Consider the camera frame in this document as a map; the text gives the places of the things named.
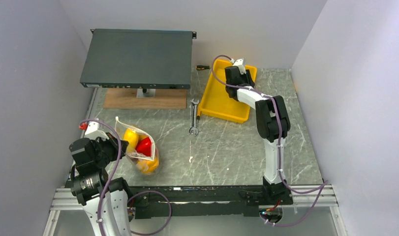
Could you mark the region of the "clear spotted zip top bag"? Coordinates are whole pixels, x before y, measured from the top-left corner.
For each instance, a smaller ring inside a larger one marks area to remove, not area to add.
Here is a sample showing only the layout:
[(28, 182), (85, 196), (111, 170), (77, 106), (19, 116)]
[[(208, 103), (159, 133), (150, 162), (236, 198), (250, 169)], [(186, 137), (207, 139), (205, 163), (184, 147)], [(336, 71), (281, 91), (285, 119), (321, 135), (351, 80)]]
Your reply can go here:
[(125, 156), (143, 175), (153, 175), (159, 170), (159, 151), (155, 140), (146, 131), (115, 117), (115, 130), (120, 138), (128, 142)]

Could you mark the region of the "yellow bell pepper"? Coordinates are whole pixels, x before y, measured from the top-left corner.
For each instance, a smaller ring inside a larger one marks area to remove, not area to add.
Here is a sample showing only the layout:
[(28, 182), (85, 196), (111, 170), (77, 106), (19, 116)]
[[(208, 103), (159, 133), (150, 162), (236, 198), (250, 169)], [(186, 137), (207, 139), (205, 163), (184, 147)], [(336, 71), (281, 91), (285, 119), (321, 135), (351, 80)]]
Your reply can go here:
[(135, 166), (140, 173), (150, 175), (158, 170), (159, 158), (155, 158), (154, 160), (139, 159)]

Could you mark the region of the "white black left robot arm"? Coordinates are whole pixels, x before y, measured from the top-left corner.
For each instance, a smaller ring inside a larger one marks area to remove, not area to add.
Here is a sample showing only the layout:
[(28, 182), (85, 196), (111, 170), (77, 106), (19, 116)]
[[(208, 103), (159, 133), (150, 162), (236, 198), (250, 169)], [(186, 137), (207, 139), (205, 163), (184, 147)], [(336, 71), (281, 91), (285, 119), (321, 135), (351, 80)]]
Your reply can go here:
[(69, 150), (75, 161), (71, 174), (71, 193), (83, 207), (96, 236), (129, 236), (127, 205), (132, 200), (129, 186), (122, 177), (108, 180), (106, 166), (124, 155), (118, 139), (81, 138)]

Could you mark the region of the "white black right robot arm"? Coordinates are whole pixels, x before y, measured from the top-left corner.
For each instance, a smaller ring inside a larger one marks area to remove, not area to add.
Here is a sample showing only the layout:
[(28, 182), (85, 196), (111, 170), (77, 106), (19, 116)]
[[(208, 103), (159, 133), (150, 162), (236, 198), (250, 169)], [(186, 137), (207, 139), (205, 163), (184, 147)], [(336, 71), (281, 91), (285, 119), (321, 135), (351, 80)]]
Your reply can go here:
[(249, 70), (243, 74), (238, 66), (232, 65), (224, 73), (229, 97), (247, 104), (256, 113), (257, 131), (265, 147), (262, 199), (268, 204), (293, 204), (283, 173), (284, 143), (291, 128), (283, 97), (257, 91)]

